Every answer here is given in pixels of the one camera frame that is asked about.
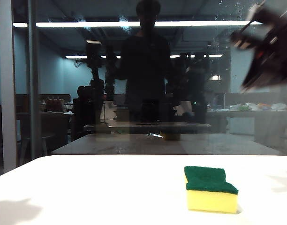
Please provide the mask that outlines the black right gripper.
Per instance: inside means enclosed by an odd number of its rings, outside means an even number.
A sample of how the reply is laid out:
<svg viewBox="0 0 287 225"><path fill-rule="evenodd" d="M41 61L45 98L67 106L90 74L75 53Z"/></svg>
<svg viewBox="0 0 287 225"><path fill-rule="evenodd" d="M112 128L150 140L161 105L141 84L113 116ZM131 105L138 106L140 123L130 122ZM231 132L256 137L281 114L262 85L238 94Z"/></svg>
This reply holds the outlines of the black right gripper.
<svg viewBox="0 0 287 225"><path fill-rule="evenodd" d="M271 28L264 39L239 31L230 36L235 48L254 50L252 63L242 82L243 90L287 83L287 16L273 12L264 3L254 4L247 16L248 21L259 22Z"/></svg>

